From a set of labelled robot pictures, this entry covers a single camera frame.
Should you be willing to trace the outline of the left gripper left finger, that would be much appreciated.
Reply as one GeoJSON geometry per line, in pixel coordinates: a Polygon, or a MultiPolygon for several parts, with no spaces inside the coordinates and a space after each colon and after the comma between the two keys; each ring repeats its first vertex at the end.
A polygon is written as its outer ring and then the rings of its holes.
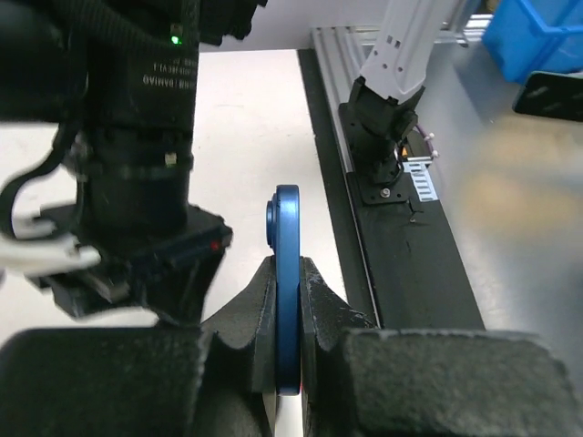
{"type": "Polygon", "coordinates": [[[1,349],[4,436],[271,436],[275,272],[197,328],[33,329],[1,349]]]}

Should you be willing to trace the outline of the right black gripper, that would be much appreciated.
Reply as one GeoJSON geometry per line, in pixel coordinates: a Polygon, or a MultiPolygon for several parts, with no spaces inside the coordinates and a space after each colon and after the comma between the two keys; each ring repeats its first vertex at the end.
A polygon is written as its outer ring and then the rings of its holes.
{"type": "Polygon", "coordinates": [[[57,127],[47,156],[1,190],[1,238],[17,197],[63,171],[71,200],[40,209],[101,261],[25,276],[82,318],[142,307],[197,323],[232,240],[189,204],[199,47],[245,38],[255,1],[4,1],[1,118],[57,127]]]}

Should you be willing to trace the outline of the blue smartphone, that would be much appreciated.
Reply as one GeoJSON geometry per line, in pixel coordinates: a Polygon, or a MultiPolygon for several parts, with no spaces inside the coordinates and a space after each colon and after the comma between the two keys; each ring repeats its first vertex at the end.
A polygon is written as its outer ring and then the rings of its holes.
{"type": "Polygon", "coordinates": [[[276,388],[281,396],[301,389],[301,209],[296,185],[279,185],[266,206],[266,239],[273,251],[276,303],[276,388]]]}

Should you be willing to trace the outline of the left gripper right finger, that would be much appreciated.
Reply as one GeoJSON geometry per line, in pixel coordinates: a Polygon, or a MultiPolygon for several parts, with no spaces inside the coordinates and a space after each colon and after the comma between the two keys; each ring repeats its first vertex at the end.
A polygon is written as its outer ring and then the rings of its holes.
{"type": "Polygon", "coordinates": [[[534,335],[379,329],[301,262],[308,436],[579,436],[582,402],[534,335]]]}

